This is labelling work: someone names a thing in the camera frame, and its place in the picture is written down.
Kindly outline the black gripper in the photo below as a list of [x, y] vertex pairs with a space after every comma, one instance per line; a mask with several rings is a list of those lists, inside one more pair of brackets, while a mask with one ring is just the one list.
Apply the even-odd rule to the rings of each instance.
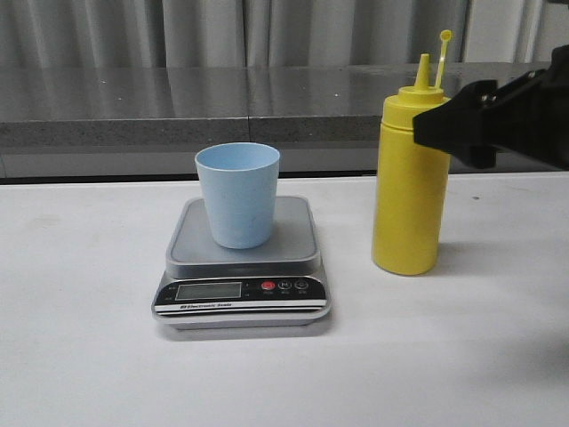
[[414, 142], [476, 169], [496, 166], [512, 151], [559, 169], [568, 167], [568, 47], [555, 48], [546, 69], [499, 87], [464, 86], [442, 106], [413, 119]]

